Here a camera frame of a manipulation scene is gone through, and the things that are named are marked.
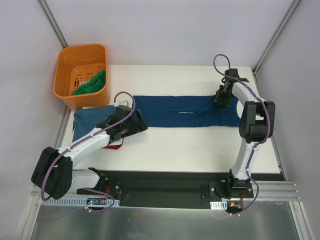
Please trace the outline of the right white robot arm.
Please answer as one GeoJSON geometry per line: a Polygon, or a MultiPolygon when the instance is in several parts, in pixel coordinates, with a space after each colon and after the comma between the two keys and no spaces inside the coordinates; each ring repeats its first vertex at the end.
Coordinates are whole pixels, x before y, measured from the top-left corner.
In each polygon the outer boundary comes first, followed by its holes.
{"type": "Polygon", "coordinates": [[[236,68],[224,72],[223,85],[219,86],[214,104],[225,109],[236,98],[242,104],[239,135],[241,145],[237,159],[225,181],[217,184],[214,193],[225,199],[240,197],[251,187],[251,171],[262,145],[273,135],[276,105],[260,98],[249,86],[246,78],[240,78],[236,68]]]}

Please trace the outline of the dark blue t shirt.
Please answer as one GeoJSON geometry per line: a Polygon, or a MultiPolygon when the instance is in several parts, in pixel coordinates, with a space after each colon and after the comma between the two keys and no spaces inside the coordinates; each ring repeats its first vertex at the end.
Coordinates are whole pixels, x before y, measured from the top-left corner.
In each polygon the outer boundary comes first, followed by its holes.
{"type": "Polygon", "coordinates": [[[208,96],[146,96],[135,95],[135,108],[140,110],[148,127],[201,128],[239,127],[238,99],[228,107],[215,104],[215,95],[208,96]]]}

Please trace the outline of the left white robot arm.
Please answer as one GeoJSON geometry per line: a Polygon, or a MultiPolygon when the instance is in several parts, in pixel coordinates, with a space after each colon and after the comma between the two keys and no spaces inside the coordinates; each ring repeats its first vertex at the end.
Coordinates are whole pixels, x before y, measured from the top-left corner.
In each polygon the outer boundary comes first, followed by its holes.
{"type": "Polygon", "coordinates": [[[107,177],[89,167],[75,167],[86,157],[103,148],[118,149],[124,138],[147,130],[139,109],[118,105],[115,112],[78,140],[58,149],[45,148],[31,176],[31,182],[40,188],[44,200],[58,200],[68,192],[104,194],[107,177]]]}

